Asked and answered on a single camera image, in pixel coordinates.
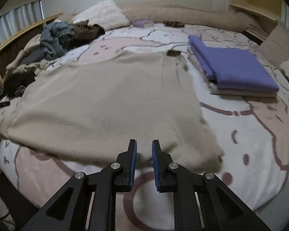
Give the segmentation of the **brown furry scrunchie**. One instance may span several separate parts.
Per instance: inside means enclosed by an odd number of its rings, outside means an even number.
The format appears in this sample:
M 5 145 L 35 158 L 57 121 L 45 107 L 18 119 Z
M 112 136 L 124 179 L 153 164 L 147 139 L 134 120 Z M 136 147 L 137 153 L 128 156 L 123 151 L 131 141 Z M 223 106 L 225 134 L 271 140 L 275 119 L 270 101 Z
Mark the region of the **brown furry scrunchie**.
M 166 27 L 171 27 L 171 28 L 184 28 L 185 24 L 184 23 L 180 23 L 179 21 L 168 21 L 168 20 L 164 20 L 163 21 L 163 25 Z

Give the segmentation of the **white fluffy pillow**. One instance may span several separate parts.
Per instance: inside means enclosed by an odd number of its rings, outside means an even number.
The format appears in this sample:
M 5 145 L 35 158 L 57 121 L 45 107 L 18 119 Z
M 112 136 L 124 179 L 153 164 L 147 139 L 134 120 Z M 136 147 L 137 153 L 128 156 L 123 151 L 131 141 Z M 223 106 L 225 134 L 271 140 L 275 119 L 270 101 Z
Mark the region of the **white fluffy pillow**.
M 73 24 L 87 21 L 88 26 L 98 24 L 105 31 L 128 27 L 130 21 L 113 0 L 105 0 L 73 17 Z

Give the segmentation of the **dark brown garment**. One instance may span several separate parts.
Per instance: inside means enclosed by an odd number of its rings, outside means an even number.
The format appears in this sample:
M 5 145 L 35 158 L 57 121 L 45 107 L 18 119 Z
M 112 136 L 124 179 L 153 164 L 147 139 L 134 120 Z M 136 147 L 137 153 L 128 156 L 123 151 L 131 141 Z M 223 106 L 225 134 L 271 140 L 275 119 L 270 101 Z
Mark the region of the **dark brown garment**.
M 82 45 L 91 43 L 93 40 L 105 34 L 104 28 L 98 24 L 88 25 L 89 21 L 83 21 L 73 24 L 75 36 L 70 46 L 77 48 Z

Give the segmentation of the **long beige body pillow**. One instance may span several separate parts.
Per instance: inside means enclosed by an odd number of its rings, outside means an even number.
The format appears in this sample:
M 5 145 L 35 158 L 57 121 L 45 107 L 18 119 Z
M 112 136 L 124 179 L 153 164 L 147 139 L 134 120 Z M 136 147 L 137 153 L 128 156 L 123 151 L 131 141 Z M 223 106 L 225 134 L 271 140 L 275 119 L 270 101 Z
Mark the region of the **long beige body pillow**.
M 117 6 L 130 22 L 140 19 L 151 20 L 155 23 L 178 21 L 183 24 L 209 26 L 235 32 L 244 32 L 248 28 L 261 28 L 260 22 L 245 12 L 203 11 L 164 1 L 119 2 Z

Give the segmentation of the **beige waffle knit garment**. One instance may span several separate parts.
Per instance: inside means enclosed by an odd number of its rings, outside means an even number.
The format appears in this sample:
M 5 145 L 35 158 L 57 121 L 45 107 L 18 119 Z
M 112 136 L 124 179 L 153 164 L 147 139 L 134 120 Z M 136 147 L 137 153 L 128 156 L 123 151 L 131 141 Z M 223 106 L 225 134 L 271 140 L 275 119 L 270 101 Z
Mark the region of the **beige waffle knit garment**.
M 42 71 L 0 134 L 63 157 L 111 163 L 137 141 L 138 161 L 157 139 L 174 162 L 217 171 L 223 151 L 202 109 L 182 56 L 122 51 L 100 62 L 74 61 Z

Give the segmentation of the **folded purple cloth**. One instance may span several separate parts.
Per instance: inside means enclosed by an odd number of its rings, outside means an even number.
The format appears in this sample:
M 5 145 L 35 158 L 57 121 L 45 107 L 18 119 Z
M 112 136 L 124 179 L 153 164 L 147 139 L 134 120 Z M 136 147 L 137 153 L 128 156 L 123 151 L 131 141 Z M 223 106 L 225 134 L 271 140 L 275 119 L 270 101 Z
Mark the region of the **folded purple cloth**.
M 204 77 L 218 89 L 276 93 L 279 87 L 248 50 L 212 48 L 196 35 L 188 36 L 188 49 Z

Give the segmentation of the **small purple box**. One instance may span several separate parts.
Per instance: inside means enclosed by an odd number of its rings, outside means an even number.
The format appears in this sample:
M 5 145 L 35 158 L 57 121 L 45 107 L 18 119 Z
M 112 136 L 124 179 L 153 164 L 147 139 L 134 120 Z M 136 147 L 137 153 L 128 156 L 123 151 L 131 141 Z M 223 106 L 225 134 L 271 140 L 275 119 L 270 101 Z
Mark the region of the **small purple box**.
M 154 26 L 154 22 L 150 20 L 137 20 L 133 23 L 133 27 L 136 28 L 149 28 Z

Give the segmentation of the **grey window curtain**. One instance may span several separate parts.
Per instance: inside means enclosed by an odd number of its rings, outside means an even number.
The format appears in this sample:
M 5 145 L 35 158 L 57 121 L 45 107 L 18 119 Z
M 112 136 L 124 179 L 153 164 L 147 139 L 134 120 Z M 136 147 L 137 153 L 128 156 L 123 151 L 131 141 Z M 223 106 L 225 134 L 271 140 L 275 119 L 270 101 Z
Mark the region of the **grey window curtain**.
M 43 20 L 41 1 L 13 9 L 0 17 L 0 45 L 17 32 Z

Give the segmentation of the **wooden bedside shelf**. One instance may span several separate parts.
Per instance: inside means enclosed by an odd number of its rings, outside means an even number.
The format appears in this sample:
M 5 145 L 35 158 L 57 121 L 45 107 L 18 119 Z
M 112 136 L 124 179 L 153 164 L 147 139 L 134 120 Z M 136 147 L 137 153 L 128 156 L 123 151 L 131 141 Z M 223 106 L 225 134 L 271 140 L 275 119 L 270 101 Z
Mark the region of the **wooden bedside shelf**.
M 265 41 L 276 25 L 285 18 L 283 0 L 229 0 L 229 7 L 256 19 L 259 26 L 249 26 L 246 32 L 261 41 Z

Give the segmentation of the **blue grey clothes pile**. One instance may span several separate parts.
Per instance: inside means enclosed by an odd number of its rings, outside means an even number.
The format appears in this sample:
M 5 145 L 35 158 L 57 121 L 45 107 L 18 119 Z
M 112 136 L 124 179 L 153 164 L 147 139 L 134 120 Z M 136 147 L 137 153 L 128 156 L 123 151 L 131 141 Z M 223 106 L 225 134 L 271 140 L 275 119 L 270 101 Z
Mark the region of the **blue grey clothes pile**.
M 75 37 L 74 27 L 65 21 L 49 23 L 40 36 L 40 46 L 46 60 L 64 56 Z

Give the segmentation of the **beige grey clothes heap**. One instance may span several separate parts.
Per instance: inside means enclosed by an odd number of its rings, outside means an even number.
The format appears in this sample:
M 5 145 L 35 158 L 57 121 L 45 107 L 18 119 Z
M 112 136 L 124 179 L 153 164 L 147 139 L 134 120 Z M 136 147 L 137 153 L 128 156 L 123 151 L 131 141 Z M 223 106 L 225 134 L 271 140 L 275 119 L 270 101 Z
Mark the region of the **beige grey clothes heap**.
M 20 50 L 16 58 L 6 67 L 3 89 L 0 98 L 5 96 L 15 98 L 19 87 L 26 88 L 35 81 L 40 70 L 46 69 L 49 61 L 45 59 L 43 48 L 40 46 L 40 34 L 28 41 L 24 49 Z

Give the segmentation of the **folded beige clothes stack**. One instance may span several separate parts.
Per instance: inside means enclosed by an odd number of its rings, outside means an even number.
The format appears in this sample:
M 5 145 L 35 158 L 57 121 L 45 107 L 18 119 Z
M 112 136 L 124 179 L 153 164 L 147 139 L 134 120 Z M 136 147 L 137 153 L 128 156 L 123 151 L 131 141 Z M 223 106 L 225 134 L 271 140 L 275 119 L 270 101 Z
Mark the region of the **folded beige clothes stack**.
M 200 65 L 196 55 L 192 51 L 192 47 L 187 47 L 187 59 L 191 62 L 191 64 L 200 72 L 204 82 L 206 83 L 210 94 L 215 95 L 234 95 L 234 96 L 248 96 L 248 97 L 257 97 L 257 98 L 274 98 L 277 96 L 276 92 L 257 92 L 257 91 L 249 91 L 249 90 L 237 90 L 237 89 L 219 89 L 215 84 L 210 82 L 205 77 L 205 72 Z

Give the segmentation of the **grey fluffy pillow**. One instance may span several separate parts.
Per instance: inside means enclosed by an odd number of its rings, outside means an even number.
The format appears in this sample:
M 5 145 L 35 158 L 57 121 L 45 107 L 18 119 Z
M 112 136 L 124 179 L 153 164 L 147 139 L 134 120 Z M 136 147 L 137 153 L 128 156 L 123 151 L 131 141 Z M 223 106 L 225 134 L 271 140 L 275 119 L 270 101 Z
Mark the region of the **grey fluffy pillow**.
M 289 31 L 285 25 L 278 23 L 256 51 L 279 69 L 282 63 L 289 60 Z

